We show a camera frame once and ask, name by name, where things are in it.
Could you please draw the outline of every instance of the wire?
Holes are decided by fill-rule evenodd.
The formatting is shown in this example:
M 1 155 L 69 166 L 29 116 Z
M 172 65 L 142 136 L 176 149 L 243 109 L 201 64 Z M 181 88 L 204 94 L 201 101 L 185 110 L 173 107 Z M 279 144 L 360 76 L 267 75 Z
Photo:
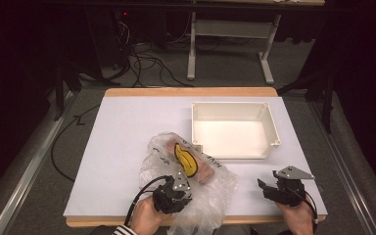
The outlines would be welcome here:
M 215 37 L 215 36 L 202 36 L 202 37 L 200 37 L 200 38 L 202 38 L 202 39 L 209 39 L 209 41 L 211 41 L 211 42 L 216 42 L 216 44 L 213 45 L 210 49 L 202 49 L 202 48 L 200 48 L 200 47 L 198 46 L 199 43 L 196 43 L 196 45 L 195 45 L 195 49 L 198 50 L 198 51 L 202 51 L 202 52 L 210 52 L 210 51 L 213 51 L 213 50 L 215 50 L 216 48 L 218 48 L 218 46 L 219 46 L 220 43 L 221 43 L 221 38 L 220 38 L 220 37 Z
M 92 77 L 94 79 L 88 79 L 88 78 L 85 78 L 85 77 L 80 75 L 78 78 L 80 80 L 88 82 L 88 83 L 102 82 L 106 85 L 120 85 L 120 83 L 115 83 L 112 80 L 123 76 L 124 74 L 126 74 L 129 71 L 129 69 L 130 69 L 130 62 L 129 62 L 128 59 L 126 59 L 123 66 L 121 67 L 121 70 L 119 72 L 115 73 L 112 76 L 109 76 L 109 77 L 106 77 L 106 78 L 104 78 L 104 77 Z
M 118 42 L 118 44 L 121 44 L 120 39 L 121 39 L 121 37 L 123 36 L 124 29 L 126 28 L 126 29 L 127 29 L 127 38 L 126 38 L 126 42 L 124 43 L 124 45 L 127 45 L 127 43 L 129 43 L 129 38 L 130 38 L 130 30 L 129 30 L 129 27 L 128 27 L 125 23 L 123 23 L 123 22 L 119 22 L 118 24 L 120 24 L 120 25 L 123 26 L 123 30 L 121 31 L 120 37 L 117 37 L 117 36 L 116 36 L 116 38 L 117 38 L 117 42 Z
M 137 201 L 139 201 L 140 196 L 141 196 L 142 194 L 145 193 L 145 190 L 146 190 L 149 186 L 151 186 L 153 183 L 155 183 L 156 181 L 161 180 L 161 179 L 166 179 L 166 180 L 168 180 L 168 179 L 170 179 L 171 177 L 172 177 L 172 176 L 170 176 L 170 175 L 159 176 L 159 177 L 153 179 L 153 180 L 152 180 L 151 182 L 149 182 L 148 184 L 146 184 L 145 187 L 143 187 L 143 188 L 139 191 L 139 193 L 138 193 L 138 194 L 136 195 L 136 197 L 133 199 L 132 204 L 130 205 L 129 211 L 127 212 L 126 220 L 124 221 L 124 226 L 128 227 L 130 217 L 131 217 L 132 214 L 133 214 L 133 209 L 135 208 L 135 206 L 136 206 L 136 204 L 137 204 Z
M 159 59 L 159 58 L 156 58 L 156 57 L 153 57 L 149 54 L 142 54 L 142 55 L 130 55 L 130 56 L 133 56 L 133 57 L 137 57 L 137 59 L 139 60 L 138 62 L 141 62 L 141 61 L 150 61 L 150 62 L 153 62 L 151 65 L 149 65 L 147 68 L 141 68 L 141 67 L 138 67 L 137 69 L 139 70 L 147 70 L 147 69 L 150 69 L 152 68 L 154 65 L 159 65 L 161 70 L 160 70 L 160 79 L 161 81 L 167 85 L 167 86 L 186 86 L 186 87 L 194 87 L 193 85 L 190 85 L 190 84 L 186 84 L 186 83 L 183 83 L 182 81 L 176 79 L 174 76 L 173 76 L 173 73 L 172 71 L 164 64 L 164 62 Z M 176 81 L 178 84 L 177 85 L 174 85 L 174 84 L 170 84 L 170 83 L 167 83 L 164 81 L 163 77 L 162 77 L 162 73 L 163 73 L 163 70 L 166 70 L 170 77 L 172 78 L 172 80 Z
M 132 48 L 133 48 L 134 56 L 136 57 L 136 62 L 139 65 L 139 67 L 138 67 L 139 69 L 138 69 L 138 72 L 136 72 L 135 70 L 133 70 L 132 67 L 130 67 L 132 69 L 133 73 L 136 75 L 136 81 L 132 84 L 131 87 L 134 88 L 137 84 L 139 84 L 141 87 L 145 87 L 145 85 L 143 85 L 142 82 L 140 81 L 140 74 L 142 73 L 142 69 L 141 69 L 142 68 L 142 63 L 141 63 L 140 58 L 137 55 L 134 47 L 132 47 Z
M 180 36 L 178 39 L 176 39 L 176 40 L 173 40 L 173 41 L 167 42 L 167 44 L 172 44 L 172 43 L 177 43 L 177 42 L 180 42 L 180 41 L 185 41 L 185 40 L 187 40 L 187 39 L 190 38 L 189 36 L 187 36 L 187 37 L 185 37 L 185 38 L 183 38 L 183 37 L 185 36 L 185 34 L 186 34 L 187 31 L 188 31 L 189 23 L 191 22 L 191 15 L 192 15 L 192 13 L 189 13 L 189 14 L 188 14 L 188 21 L 187 21 L 187 24 L 185 25 L 184 32 L 182 32 L 181 36 Z
M 315 233 L 316 228 L 317 228 L 317 224 L 318 224 L 318 220 L 317 220 L 317 208 L 316 208 L 315 201 L 313 200 L 313 198 L 310 196 L 310 194 L 307 191 L 305 191 L 305 194 L 310 197 L 310 200 L 312 201 L 313 205 L 307 199 L 303 198 L 301 195 L 299 195 L 298 193 L 296 193 L 294 190 L 292 190 L 290 188 L 286 188 L 286 189 L 288 189 L 295 196 L 299 197 L 304 203 L 306 203 L 309 206 L 310 210 L 312 211 L 312 217 L 313 217 L 313 220 L 312 220 L 313 233 Z
M 75 182 L 75 179 L 73 179 L 72 177 L 69 177 L 68 175 L 66 175 L 65 173 L 63 173 L 58 167 L 57 167 L 57 164 L 55 162 L 55 159 L 54 159 L 54 148 L 56 146 L 56 143 L 57 141 L 60 139 L 60 136 L 62 136 L 62 134 L 73 124 L 75 123 L 78 119 L 82 118 L 84 115 L 86 115 L 87 113 L 89 113 L 90 111 L 96 109 L 97 107 L 100 107 L 100 104 L 97 105 L 97 106 L 94 106 L 92 107 L 91 109 L 87 110 L 86 112 L 82 113 L 81 115 L 79 116 L 74 116 L 74 119 L 69 123 L 67 124 L 66 127 L 63 128 L 63 130 L 60 131 L 60 133 L 56 136 L 56 138 L 54 139 L 54 142 L 53 144 L 51 145 L 51 162 L 53 163 L 53 166 L 54 166 L 54 169 L 60 173 L 62 175 L 62 177 L 68 179 L 69 181 L 71 182 Z
M 136 44 L 133 45 L 133 47 L 134 47 L 133 50 L 136 50 L 136 47 L 144 46 L 144 45 L 149 45 L 149 47 L 147 49 L 145 49 L 144 51 L 138 52 L 139 54 L 143 54 L 145 52 L 152 50 L 152 46 L 154 45 L 154 43 L 152 43 L 152 42 L 139 42 L 139 43 L 136 43 Z

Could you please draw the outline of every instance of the human hand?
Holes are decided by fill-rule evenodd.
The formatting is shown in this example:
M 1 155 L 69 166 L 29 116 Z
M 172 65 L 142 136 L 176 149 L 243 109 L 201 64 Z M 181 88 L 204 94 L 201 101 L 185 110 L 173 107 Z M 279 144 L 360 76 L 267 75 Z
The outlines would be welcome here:
M 313 234 L 312 210 L 306 203 L 301 202 L 295 207 L 289 207 L 279 203 L 275 204 L 282 211 L 283 218 L 289 230 L 291 230 L 294 235 Z
M 157 212 L 154 208 L 153 198 L 149 197 L 136 204 L 130 228 L 137 235 L 152 235 L 158 230 L 161 223 L 171 216 L 172 214 Z

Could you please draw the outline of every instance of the black cable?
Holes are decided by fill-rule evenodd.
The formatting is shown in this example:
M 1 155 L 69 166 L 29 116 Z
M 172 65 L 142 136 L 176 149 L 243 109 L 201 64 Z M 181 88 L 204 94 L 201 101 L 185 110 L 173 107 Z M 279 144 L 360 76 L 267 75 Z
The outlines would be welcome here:
M 306 203 L 310 210 L 312 211 L 312 226 L 313 226 L 313 233 L 315 233 L 316 231 L 316 228 L 317 228 L 317 224 L 318 224 L 318 220 L 317 220 L 317 208 L 316 208 L 316 203 L 315 201 L 313 200 L 313 198 L 310 196 L 310 194 L 305 191 L 305 193 L 310 197 L 310 199 L 312 200 L 313 202 L 313 205 L 306 199 L 306 198 L 303 198 L 301 195 L 299 195 L 298 193 L 296 193 L 294 190 L 290 189 L 290 188 L 286 188 L 288 189 L 291 193 L 293 193 L 295 196 L 299 197 L 304 203 Z
M 184 38 L 185 34 L 186 34 L 187 31 L 188 31 L 188 28 L 189 28 L 190 22 L 191 22 L 191 15 L 192 15 L 191 12 L 188 13 L 187 24 L 185 25 L 185 29 L 184 29 L 184 31 L 182 32 L 182 34 L 181 34 L 178 38 L 176 38 L 176 40 L 168 41 L 168 42 L 167 42 L 168 45 L 172 46 L 173 43 L 178 43 L 178 42 L 181 42 L 181 41 L 183 42 L 183 41 L 186 41 L 187 39 L 190 39 L 190 38 L 191 38 L 190 36 L 186 36 L 186 37 Z M 188 43 L 185 43 L 185 46 L 184 46 L 184 47 L 175 47 L 175 46 L 172 46 L 172 47 L 174 47 L 174 48 L 185 48 L 185 47 L 187 47 L 188 45 L 189 45 Z
M 184 49 L 191 45 L 191 42 L 189 41 L 189 39 L 190 37 L 185 37 L 182 39 L 178 39 L 178 41 L 168 42 L 167 44 L 169 45 L 169 47 L 172 47 L 172 48 Z
M 118 77 L 121 77 L 123 76 L 124 74 L 126 74 L 130 69 L 130 62 L 129 60 L 127 59 L 123 66 L 121 67 L 121 70 L 117 73 L 115 73 L 114 75 L 112 76 L 109 76 L 109 77 L 101 77 L 101 78 L 97 78 L 97 77 L 92 77 L 93 79 L 88 79 L 88 78 L 85 78 L 85 77 L 82 77 L 81 75 L 78 77 L 80 80 L 82 81 L 85 81 L 85 82 L 88 82 L 88 83 L 97 83 L 97 82 L 102 82 L 106 85 L 120 85 L 120 83 L 116 83 L 116 82 L 113 82 L 112 80 L 118 78 Z
M 154 65 L 159 65 L 159 66 L 160 66 L 160 68 L 161 68 L 161 70 L 160 70 L 160 79 L 161 79 L 161 81 L 162 81 L 165 85 L 167 85 L 167 86 L 186 86 L 186 87 L 194 87 L 193 85 L 183 83 L 182 81 L 176 79 L 176 78 L 173 76 L 172 71 L 171 71 L 171 70 L 170 70 L 170 69 L 164 64 L 164 62 L 163 62 L 161 59 L 159 59 L 159 58 L 157 58 L 157 57 L 153 57 L 153 56 L 151 56 L 151 55 L 149 55 L 149 54 L 142 54 L 142 56 L 138 56 L 138 57 L 139 57 L 139 59 L 153 62 L 153 64 L 152 64 L 151 66 L 149 66 L 148 68 L 144 68 L 144 69 L 140 68 L 141 70 L 146 70 L 146 69 L 152 68 Z M 169 84 L 169 83 L 167 83 L 167 82 L 165 82 L 165 81 L 163 80 L 163 78 L 162 78 L 162 72 L 163 72 L 164 69 L 169 73 L 170 77 L 171 77 L 174 81 L 176 81 L 179 85 L 172 85 L 172 84 Z
M 133 73 L 135 73 L 135 75 L 136 75 L 136 80 L 135 80 L 135 82 L 132 84 L 131 87 L 134 88 L 134 87 L 136 86 L 136 84 L 138 84 L 138 83 L 139 83 L 139 85 L 140 85 L 141 87 L 145 87 L 145 85 L 143 85 L 142 82 L 140 82 L 140 74 L 142 73 L 142 63 L 141 63 L 140 58 L 139 58 L 139 56 L 137 55 L 136 50 L 134 49 L 134 47 L 133 47 L 133 53 L 134 53 L 134 56 L 136 57 L 136 61 L 137 61 L 137 63 L 139 64 L 139 69 L 138 69 L 138 73 L 136 73 L 136 71 L 134 71 L 134 70 L 132 69 Z
M 57 167 L 57 164 L 55 162 L 55 159 L 54 159 L 54 148 L 56 146 L 56 143 L 57 141 L 60 139 L 60 136 L 73 124 L 75 123 L 78 119 L 80 119 L 81 117 L 83 117 L 84 115 L 86 115 L 87 113 L 89 113 L 90 111 L 96 109 L 97 107 L 100 107 L 100 104 L 87 110 L 86 112 L 84 112 L 83 114 L 79 115 L 79 116 L 74 116 L 74 119 L 69 123 L 67 124 L 66 127 L 64 127 L 60 133 L 56 136 L 56 138 L 54 139 L 54 142 L 53 144 L 51 145 L 51 162 L 53 163 L 53 166 L 54 166 L 54 169 L 60 173 L 64 178 L 68 179 L 69 181 L 71 182 L 75 182 L 75 179 L 69 177 L 68 175 L 66 175 L 65 173 L 63 173 L 58 167 Z
M 138 194 L 136 195 L 136 197 L 133 199 L 132 204 L 130 205 L 129 211 L 127 212 L 126 220 L 124 221 L 124 226 L 128 227 L 130 217 L 131 217 L 132 214 L 133 214 L 133 209 L 135 208 L 137 202 L 139 201 L 140 196 L 141 196 L 142 194 L 145 193 L 145 190 L 146 190 L 149 186 L 151 186 L 153 183 L 155 183 L 156 181 L 161 180 L 161 179 L 169 179 L 170 177 L 172 177 L 172 176 L 170 176 L 170 175 L 159 176 L 159 177 L 153 179 L 153 180 L 152 180 L 151 182 L 149 182 L 148 184 L 146 184 L 145 187 L 143 187 L 143 188 L 139 191 L 139 193 L 138 193 Z
M 198 44 L 199 43 L 196 43 L 196 45 L 195 45 L 195 49 L 196 50 L 198 50 L 198 51 L 202 51 L 202 52 L 211 52 L 211 51 L 213 51 L 213 50 L 215 50 L 216 48 L 218 48 L 218 46 L 220 45 L 220 43 L 221 43 L 221 38 L 220 37 L 214 37 L 214 36 L 203 36 L 203 37 L 201 37 L 201 38 L 203 38 L 203 39 L 214 39 L 214 40 L 210 40 L 212 43 L 214 43 L 214 42 L 216 42 L 216 44 L 215 45 L 213 45 L 213 47 L 212 48 L 210 48 L 210 49 L 202 49 L 202 48 L 200 48 L 199 46 L 198 46 Z
M 153 43 L 152 42 L 139 42 L 133 45 L 133 50 L 136 53 L 136 47 L 142 46 L 142 45 L 148 45 L 149 47 L 147 49 L 144 49 L 143 51 L 138 52 L 139 54 L 143 54 L 145 52 L 151 51 Z

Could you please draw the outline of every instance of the clear plastic bag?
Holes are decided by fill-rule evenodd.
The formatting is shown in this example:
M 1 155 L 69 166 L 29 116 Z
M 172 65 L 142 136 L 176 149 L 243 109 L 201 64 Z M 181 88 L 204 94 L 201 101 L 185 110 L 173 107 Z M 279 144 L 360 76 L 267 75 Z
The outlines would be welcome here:
M 154 136 L 148 145 L 148 157 L 140 172 L 140 186 L 181 170 L 188 176 L 192 201 L 173 215 L 174 221 L 167 234 L 211 235 L 222 224 L 225 209 L 237 188 L 237 175 L 218 160 L 198 152 L 179 135 L 165 132 Z M 162 183 L 153 184 L 152 189 L 159 184 Z

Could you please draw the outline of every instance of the white container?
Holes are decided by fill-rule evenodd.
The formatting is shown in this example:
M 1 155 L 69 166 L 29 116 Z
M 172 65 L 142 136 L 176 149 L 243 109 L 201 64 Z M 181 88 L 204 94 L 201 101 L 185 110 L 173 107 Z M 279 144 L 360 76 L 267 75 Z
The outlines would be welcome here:
M 280 139 L 267 103 L 194 102 L 192 143 L 216 159 L 265 159 Z

